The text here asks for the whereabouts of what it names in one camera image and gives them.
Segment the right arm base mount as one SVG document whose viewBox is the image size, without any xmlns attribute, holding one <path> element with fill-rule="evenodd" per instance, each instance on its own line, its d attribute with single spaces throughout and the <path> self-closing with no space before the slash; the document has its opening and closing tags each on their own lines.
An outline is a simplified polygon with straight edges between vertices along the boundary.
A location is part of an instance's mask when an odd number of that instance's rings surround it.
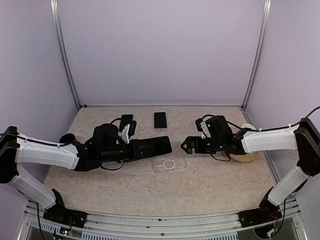
<svg viewBox="0 0 320 240">
<path fill-rule="evenodd" d="M 268 200 L 272 188 L 264 195 L 257 208 L 243 210 L 238 213 L 242 228 L 268 223 L 283 217 L 280 207 L 273 205 Z"/>
</svg>

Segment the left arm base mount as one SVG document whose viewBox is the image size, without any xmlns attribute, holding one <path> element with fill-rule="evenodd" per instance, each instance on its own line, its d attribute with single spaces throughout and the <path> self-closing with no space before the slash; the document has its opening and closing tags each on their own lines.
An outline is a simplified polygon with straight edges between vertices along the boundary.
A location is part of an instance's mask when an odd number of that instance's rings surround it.
<svg viewBox="0 0 320 240">
<path fill-rule="evenodd" d="M 66 208 L 61 194 L 52 189 L 55 197 L 54 205 L 44 210 L 43 218 L 69 227 L 84 228 L 87 213 L 84 211 Z"/>
</svg>

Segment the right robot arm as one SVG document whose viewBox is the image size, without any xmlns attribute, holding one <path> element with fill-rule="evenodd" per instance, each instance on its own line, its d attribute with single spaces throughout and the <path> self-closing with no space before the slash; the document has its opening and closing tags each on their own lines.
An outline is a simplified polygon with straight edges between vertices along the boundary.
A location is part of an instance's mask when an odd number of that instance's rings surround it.
<svg viewBox="0 0 320 240">
<path fill-rule="evenodd" d="M 180 145 L 187 154 L 223 152 L 231 155 L 246 155 L 260 151 L 293 150 L 298 152 L 298 162 L 260 202 L 256 218 L 266 222 L 279 206 L 305 182 L 320 173 L 320 133 L 312 121 L 305 117 L 287 126 L 269 129 L 239 127 L 234 133 L 233 123 L 223 115 L 207 114 L 195 121 L 201 136 L 188 136 Z"/>
</svg>

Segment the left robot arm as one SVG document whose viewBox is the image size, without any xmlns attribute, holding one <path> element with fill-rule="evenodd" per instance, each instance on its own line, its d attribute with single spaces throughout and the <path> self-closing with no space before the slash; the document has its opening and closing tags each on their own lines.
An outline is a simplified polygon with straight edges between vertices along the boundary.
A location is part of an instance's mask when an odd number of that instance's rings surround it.
<svg viewBox="0 0 320 240">
<path fill-rule="evenodd" d="M 150 158 L 155 153 L 150 139 L 125 141 L 117 126 L 105 123 L 95 127 L 86 143 L 73 139 L 68 143 L 43 142 L 19 134 L 10 126 L 0 135 L 0 182 L 16 188 L 40 204 L 63 223 L 70 218 L 59 192 L 48 189 L 22 167 L 23 163 L 58 166 L 76 172 L 88 172 L 103 163 L 126 163 Z"/>
</svg>

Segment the clear case horizontal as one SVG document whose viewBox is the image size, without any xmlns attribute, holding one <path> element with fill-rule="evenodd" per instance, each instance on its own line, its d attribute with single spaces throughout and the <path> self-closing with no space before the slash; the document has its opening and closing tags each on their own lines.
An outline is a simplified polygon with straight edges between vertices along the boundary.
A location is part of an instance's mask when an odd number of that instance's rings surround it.
<svg viewBox="0 0 320 240">
<path fill-rule="evenodd" d="M 187 167 L 186 160 L 182 155 L 152 159 L 151 165 L 156 174 L 176 172 Z"/>
</svg>

